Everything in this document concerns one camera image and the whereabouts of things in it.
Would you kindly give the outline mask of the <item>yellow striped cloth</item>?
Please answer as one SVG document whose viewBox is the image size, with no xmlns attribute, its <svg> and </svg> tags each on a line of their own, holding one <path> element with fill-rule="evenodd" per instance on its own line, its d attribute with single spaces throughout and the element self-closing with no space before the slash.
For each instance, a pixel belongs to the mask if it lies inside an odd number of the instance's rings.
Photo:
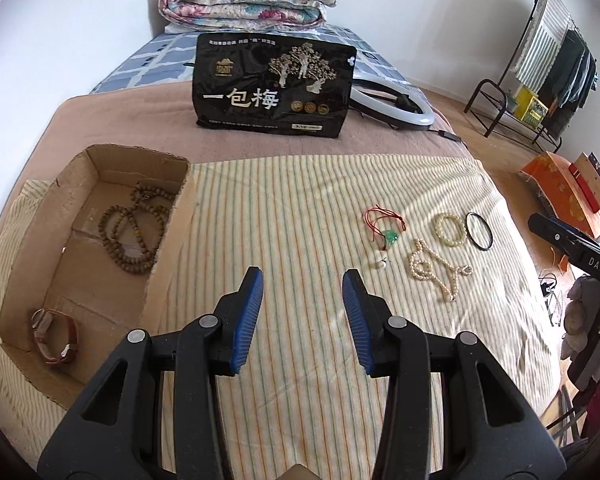
<svg viewBox="0 0 600 480">
<path fill-rule="evenodd" d="M 388 385 L 366 377 L 356 359 L 341 297 L 350 269 L 422 330 L 475 333 L 535 411 L 550 404 L 559 338 L 527 246 L 480 162 L 282 156 L 193 165 L 190 180 L 193 213 L 154 333 L 211 311 L 250 266 L 263 271 L 248 360 L 219 382 L 237 478 L 272 479 L 295 464 L 325 479 L 372 474 Z M 0 311 L 24 232 L 52 183 L 27 181 L 5 218 Z M 388 250 L 362 220 L 376 204 L 406 222 Z M 67 410 L 26 381 L 0 337 L 0 427 L 27 462 L 38 460 Z"/>
</svg>

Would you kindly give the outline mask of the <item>red book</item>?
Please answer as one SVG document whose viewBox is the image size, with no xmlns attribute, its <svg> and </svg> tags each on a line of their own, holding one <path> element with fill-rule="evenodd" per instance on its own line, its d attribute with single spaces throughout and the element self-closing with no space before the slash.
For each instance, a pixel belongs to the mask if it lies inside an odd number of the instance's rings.
<svg viewBox="0 0 600 480">
<path fill-rule="evenodd" d="M 580 186 L 592 211 L 600 211 L 600 162 L 594 153 L 581 153 L 569 165 L 569 172 Z"/>
</svg>

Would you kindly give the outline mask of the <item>striped hanging towel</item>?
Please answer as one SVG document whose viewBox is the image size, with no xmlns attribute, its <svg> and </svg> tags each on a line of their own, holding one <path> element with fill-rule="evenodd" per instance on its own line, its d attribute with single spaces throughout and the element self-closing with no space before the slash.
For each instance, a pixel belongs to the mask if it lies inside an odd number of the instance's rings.
<svg viewBox="0 0 600 480">
<path fill-rule="evenodd" d="M 510 68 L 516 81 L 532 92 L 538 92 L 573 25 L 572 16 L 562 0 L 538 0 Z"/>
</svg>

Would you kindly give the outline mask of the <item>dark hanging clothes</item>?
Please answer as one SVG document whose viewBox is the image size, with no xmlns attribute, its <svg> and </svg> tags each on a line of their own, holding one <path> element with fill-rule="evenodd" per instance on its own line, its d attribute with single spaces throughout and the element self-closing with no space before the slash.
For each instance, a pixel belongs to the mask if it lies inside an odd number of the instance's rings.
<svg viewBox="0 0 600 480">
<path fill-rule="evenodd" d="M 539 99 L 547 107 L 542 125 L 554 140 L 560 139 L 573 115 L 584 107 L 597 81 L 596 59 L 580 32 L 569 29 L 539 91 Z"/>
</svg>

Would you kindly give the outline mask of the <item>red cord jade pendant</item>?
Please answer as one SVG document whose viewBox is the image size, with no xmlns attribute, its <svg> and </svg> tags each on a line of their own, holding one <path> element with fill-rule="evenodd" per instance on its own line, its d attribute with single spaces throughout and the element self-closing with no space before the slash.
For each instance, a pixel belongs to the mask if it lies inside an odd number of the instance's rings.
<svg viewBox="0 0 600 480">
<path fill-rule="evenodd" d="M 378 204 L 364 210 L 362 220 L 380 250 L 388 250 L 406 231 L 406 222 L 400 214 Z"/>
</svg>

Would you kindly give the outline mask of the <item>yellow box on rack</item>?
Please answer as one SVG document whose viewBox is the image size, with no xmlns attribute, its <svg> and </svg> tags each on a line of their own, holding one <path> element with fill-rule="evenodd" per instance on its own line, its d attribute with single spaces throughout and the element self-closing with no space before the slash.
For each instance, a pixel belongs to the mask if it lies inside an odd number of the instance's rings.
<svg viewBox="0 0 600 480">
<path fill-rule="evenodd" d="M 520 122 L 537 129 L 546 117 L 548 107 L 539 99 L 538 95 L 526 86 L 518 88 L 515 94 L 506 93 L 507 109 Z"/>
</svg>

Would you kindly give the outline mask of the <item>brown blanket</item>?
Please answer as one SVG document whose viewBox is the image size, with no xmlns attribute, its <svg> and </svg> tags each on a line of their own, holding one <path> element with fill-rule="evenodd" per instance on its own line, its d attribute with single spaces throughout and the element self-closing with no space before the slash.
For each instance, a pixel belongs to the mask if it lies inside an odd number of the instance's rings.
<svg viewBox="0 0 600 480">
<path fill-rule="evenodd" d="M 222 162 L 282 155 L 407 154 L 471 158 L 464 144 L 428 131 L 398 131 L 347 112 L 336 139 L 278 136 L 197 125 L 190 88 L 180 84 L 90 94 L 62 104 L 30 158 L 32 174 L 50 179 L 93 144 L 141 146 L 187 158 Z"/>
</svg>

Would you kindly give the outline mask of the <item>blue checkered bed sheet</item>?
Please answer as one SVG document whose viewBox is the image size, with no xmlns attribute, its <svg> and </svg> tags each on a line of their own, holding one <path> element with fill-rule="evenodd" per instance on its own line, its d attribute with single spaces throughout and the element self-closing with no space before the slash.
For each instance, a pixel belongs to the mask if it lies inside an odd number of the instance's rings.
<svg viewBox="0 0 600 480">
<path fill-rule="evenodd" d="M 92 93 L 192 80 L 199 35 L 200 32 L 160 34 L 96 84 Z M 368 42 L 348 28 L 323 25 L 316 29 L 288 32 L 288 36 L 355 47 L 358 52 L 355 62 L 356 74 L 375 75 L 399 84 L 410 83 Z"/>
</svg>

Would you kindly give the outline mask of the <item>black snack bag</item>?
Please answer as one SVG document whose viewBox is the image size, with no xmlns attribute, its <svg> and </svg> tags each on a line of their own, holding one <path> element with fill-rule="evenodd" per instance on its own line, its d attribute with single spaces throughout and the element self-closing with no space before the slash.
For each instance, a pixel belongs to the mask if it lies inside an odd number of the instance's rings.
<svg viewBox="0 0 600 480">
<path fill-rule="evenodd" d="M 192 101 L 197 124 L 336 139 L 356 62 L 347 44 L 251 32 L 197 38 Z"/>
</svg>

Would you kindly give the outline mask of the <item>open cardboard box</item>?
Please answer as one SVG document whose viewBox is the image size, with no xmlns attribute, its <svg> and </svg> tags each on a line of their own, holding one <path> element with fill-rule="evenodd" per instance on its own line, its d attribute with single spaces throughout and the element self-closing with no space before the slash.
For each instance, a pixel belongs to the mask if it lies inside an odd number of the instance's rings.
<svg viewBox="0 0 600 480">
<path fill-rule="evenodd" d="M 96 144 L 53 180 L 24 232 L 0 311 L 2 347 L 27 382 L 70 408 L 96 370 L 134 328 L 157 330 L 166 292 L 193 213 L 192 166 L 187 159 L 147 148 Z M 137 218 L 152 269 L 123 271 L 108 255 L 98 224 L 111 206 L 126 205 L 137 184 L 163 188 L 174 199 L 166 223 L 148 212 Z M 31 316 L 59 311 L 76 323 L 73 362 L 47 365 L 35 347 Z"/>
</svg>

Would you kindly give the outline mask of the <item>black clothes rack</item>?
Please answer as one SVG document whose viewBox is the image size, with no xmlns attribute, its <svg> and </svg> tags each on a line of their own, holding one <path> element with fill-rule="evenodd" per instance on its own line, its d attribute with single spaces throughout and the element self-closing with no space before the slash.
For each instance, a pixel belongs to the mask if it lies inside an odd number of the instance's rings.
<svg viewBox="0 0 600 480">
<path fill-rule="evenodd" d="M 573 115 L 597 84 L 597 62 L 562 0 L 533 0 L 498 80 L 480 81 L 465 105 L 483 135 L 539 150 L 562 147 Z"/>
</svg>

